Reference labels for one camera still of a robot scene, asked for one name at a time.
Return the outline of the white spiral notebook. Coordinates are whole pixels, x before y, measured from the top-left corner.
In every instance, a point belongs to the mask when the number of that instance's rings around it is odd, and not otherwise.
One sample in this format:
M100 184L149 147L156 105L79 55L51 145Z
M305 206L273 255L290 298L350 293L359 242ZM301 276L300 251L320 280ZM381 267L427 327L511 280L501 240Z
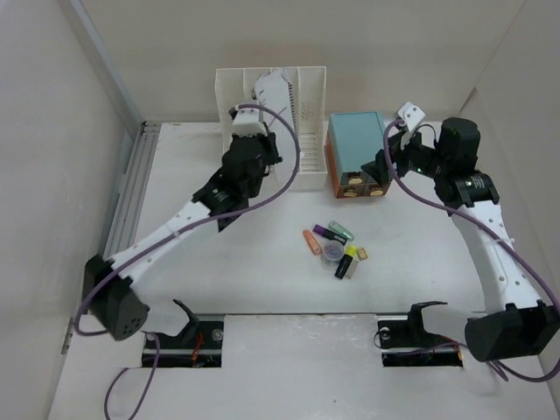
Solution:
M261 75L254 85L255 98L280 115L294 130L293 89L285 68L276 68Z

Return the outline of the clear round pin box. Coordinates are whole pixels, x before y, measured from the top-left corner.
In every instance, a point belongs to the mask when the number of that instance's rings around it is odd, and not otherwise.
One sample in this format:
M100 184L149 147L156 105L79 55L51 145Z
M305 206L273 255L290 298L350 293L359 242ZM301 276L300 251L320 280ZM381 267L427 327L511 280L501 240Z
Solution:
M345 253L345 246L338 241L328 241L322 248L321 261L328 267L338 266Z

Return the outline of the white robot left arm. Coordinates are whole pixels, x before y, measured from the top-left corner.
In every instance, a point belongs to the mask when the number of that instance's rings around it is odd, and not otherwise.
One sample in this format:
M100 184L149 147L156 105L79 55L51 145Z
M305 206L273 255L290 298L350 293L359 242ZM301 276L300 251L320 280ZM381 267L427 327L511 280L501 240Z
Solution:
M141 288L167 269L180 251L253 211L250 200L258 196L270 167L282 161L275 133L234 134L220 168L171 219L124 251L87 260L77 314L90 312L102 326L99 333L116 341L144 330L165 333L176 347L190 345L195 324L176 317L159 326L159 310L142 300Z

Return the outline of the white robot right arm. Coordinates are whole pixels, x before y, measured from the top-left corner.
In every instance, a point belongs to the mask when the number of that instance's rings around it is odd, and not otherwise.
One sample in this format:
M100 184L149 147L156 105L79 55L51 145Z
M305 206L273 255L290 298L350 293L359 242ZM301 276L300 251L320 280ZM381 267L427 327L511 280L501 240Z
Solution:
M434 182L436 202L465 241L483 290L485 316L465 322L465 343L478 361L540 354L559 330L559 302L550 287L514 250L491 177L477 168L480 132L475 122L442 122L433 146L413 125L396 119L384 130L374 161L361 168L386 186L415 172Z

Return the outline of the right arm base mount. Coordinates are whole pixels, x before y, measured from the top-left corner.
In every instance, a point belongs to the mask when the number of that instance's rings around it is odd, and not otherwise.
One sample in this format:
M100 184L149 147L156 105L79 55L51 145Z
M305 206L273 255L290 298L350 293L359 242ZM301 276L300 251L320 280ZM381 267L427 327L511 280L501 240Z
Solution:
M385 368L434 368L464 366L460 345L451 338L424 328L423 310L447 305L442 301L413 304L406 313L376 318L374 340Z

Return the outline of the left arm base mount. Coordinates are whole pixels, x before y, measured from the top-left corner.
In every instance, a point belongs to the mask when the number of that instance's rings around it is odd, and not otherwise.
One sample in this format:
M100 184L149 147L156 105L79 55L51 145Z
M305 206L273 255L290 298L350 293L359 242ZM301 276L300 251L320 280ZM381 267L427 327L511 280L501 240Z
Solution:
M178 299L174 304L181 308L187 322L176 336L157 333L160 350L153 339L146 339L142 352L142 367L156 362L158 368L220 368L224 339L224 315L196 315Z

